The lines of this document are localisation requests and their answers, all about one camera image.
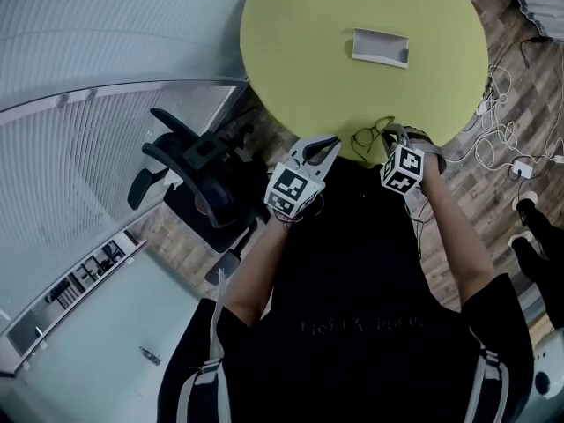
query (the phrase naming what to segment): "black t-shirt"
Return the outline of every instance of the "black t-shirt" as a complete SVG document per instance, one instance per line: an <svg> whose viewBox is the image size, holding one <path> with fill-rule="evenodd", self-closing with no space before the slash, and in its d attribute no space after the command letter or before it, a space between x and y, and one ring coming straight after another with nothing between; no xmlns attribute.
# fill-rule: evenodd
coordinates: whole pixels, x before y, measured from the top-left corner
<svg viewBox="0 0 564 423"><path fill-rule="evenodd" d="M447 310L429 291L403 198L379 186L377 169L339 160L324 196L322 213L288 236L271 312L252 329L221 314L233 422L463 421L479 354L470 326L508 366L508 407L522 408L532 349L508 276L461 314ZM201 301L167 367L160 423L175 421L182 385L208 360L213 309Z"/></svg>

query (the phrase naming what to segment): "white cable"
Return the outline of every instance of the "white cable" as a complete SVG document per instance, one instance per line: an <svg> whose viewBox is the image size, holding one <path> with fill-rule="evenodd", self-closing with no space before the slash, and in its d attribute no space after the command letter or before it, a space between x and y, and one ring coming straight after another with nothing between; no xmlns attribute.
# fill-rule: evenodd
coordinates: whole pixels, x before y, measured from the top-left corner
<svg viewBox="0 0 564 423"><path fill-rule="evenodd" d="M550 131L550 133L549 133L549 135L546 139L545 152L542 155L532 156L532 155L529 155L527 153L521 152L517 147L518 146L518 139L517 139L517 135L516 135L515 123L513 121L511 121L507 125L504 125L504 124L498 122L496 110L497 110L497 107L498 107L499 104L504 105L508 101L508 93L511 90L512 80L511 80L511 74L509 73L509 71L507 69L502 68L500 66L491 65L491 66L489 66L487 76L490 78L492 91L490 92L490 95L486 98L486 100L483 100L483 103L486 105L487 110L483 115L481 115L479 117L479 124L478 124L478 120L477 120L468 130L461 130L461 132L460 132L460 133L472 133L478 127L481 127L482 130L483 130L483 133L481 133L475 139L471 148L468 150L468 152L461 159L447 160L447 162L448 163L461 163L462 161L466 160L466 158L468 158L468 156L472 152L474 152L474 156L476 158L476 161L482 167L484 167L485 169L487 169L489 171L499 171L500 169L504 168L505 166L510 166L510 167L513 166L513 163L502 163L501 165L494 167L495 150L494 150L494 147L492 146L492 143L490 142L490 140L487 139L487 137L489 137L493 134L497 134L500 142L503 145L505 145L510 151L517 152L519 154L519 157L525 157L525 158L531 159L535 164L538 164L542 159L551 160L554 157L554 153L556 152L556 149L558 147L559 142L562 144L562 149L564 150L564 140L561 137L558 137L556 139L556 142L554 143L553 150L551 151L550 155L548 154L548 145L549 145L550 139L551 139L551 137L552 137L554 131L556 130L556 127L558 126L558 123L560 121L560 114L562 112L562 107L563 107L563 104L564 104L564 51L562 49L562 45L560 45L560 59L561 59L560 66L561 66L561 81L562 81L562 84L560 86L560 88L561 88L560 108L558 110L558 116L556 117L556 122L554 123L554 126L551 129L551 131ZM498 69L500 71L505 72L508 76L508 79L509 79L508 89L504 93L502 93L500 91L500 88L499 88L497 82L495 81L494 73ZM489 114L489 122L490 123L488 124L488 126L486 126L485 116L488 115L488 114ZM492 161L489 165L487 165L481 159L481 157L479 155L479 146L484 142L487 143L487 145L489 145L489 148L492 151Z"/></svg>

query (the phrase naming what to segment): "person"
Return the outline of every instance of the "person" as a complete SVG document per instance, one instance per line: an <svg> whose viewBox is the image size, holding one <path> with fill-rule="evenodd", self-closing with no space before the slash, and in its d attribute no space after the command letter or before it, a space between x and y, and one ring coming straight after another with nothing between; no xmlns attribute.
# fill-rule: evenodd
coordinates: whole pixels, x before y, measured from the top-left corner
<svg viewBox="0 0 564 423"><path fill-rule="evenodd" d="M532 348L508 275L496 275L427 154L422 190L462 310L441 306L405 201L381 186L379 171L338 158L323 210L288 230L271 218L231 278L217 332L233 422L462 422L480 349L470 327L508 369L503 421L523 409ZM159 423L176 421L182 385L209 358L214 304L201 300L167 366Z"/></svg>
<svg viewBox="0 0 564 423"><path fill-rule="evenodd" d="M523 274L538 286L546 314L555 329L564 327L564 306L562 290L564 277L559 264L560 250L564 246L564 230L553 226L548 218L537 209L538 196L534 191L527 191L517 196L513 210L517 210L524 226L530 230L513 235L509 246L516 253L517 261ZM537 254L531 246L536 238L547 259Z"/></svg>

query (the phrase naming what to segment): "backpack strap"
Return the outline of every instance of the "backpack strap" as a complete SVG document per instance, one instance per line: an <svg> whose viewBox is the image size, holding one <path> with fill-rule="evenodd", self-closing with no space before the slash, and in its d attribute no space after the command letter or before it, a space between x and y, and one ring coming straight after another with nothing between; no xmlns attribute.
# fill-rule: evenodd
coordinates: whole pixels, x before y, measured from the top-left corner
<svg viewBox="0 0 564 423"><path fill-rule="evenodd" d="M226 375L223 370L223 346L219 342L217 326L221 310L224 307L226 291L226 277L223 269L219 269L219 295L210 323L210 358L199 368L182 386L176 410L176 423L190 421L189 400L194 390L211 388L215 390L215 403L217 405L206 407L209 412L209 421L218 423L231 423L231 409L229 406L229 390ZM202 415L194 416L194 420L202 421Z"/></svg>
<svg viewBox="0 0 564 423"><path fill-rule="evenodd" d="M505 412L505 406L508 401L509 371L503 362L500 361L498 355L495 352L487 350L481 340L476 337L476 334L474 334L471 329L470 333L479 341L480 350L476 370L474 372L474 383L472 385L470 400L468 402L466 416L464 417L464 423L478 423L478 409L480 409L478 415L483 419L481 407L484 406L486 408L491 408L492 405L492 398L491 396L488 396L489 393L492 393L492 387L488 386L492 385L495 388L499 388L501 386L501 390L497 410L494 416L492 414L492 419L488 420L488 423L489 421L492 421L492 423L501 423L503 413Z"/></svg>

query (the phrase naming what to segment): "plug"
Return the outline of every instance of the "plug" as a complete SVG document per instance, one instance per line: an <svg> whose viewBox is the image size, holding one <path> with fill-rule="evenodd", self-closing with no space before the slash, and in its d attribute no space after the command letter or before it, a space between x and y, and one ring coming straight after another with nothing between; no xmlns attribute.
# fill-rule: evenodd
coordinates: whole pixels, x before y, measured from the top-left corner
<svg viewBox="0 0 564 423"><path fill-rule="evenodd" d="M487 113L487 104L485 100L482 100L476 108L476 116L482 116L485 113Z"/></svg>
<svg viewBox="0 0 564 423"><path fill-rule="evenodd" d="M514 174L523 177L524 179L530 179L532 177L532 167L522 163L522 161L519 160L513 162L513 164L511 165L511 171L513 171Z"/></svg>

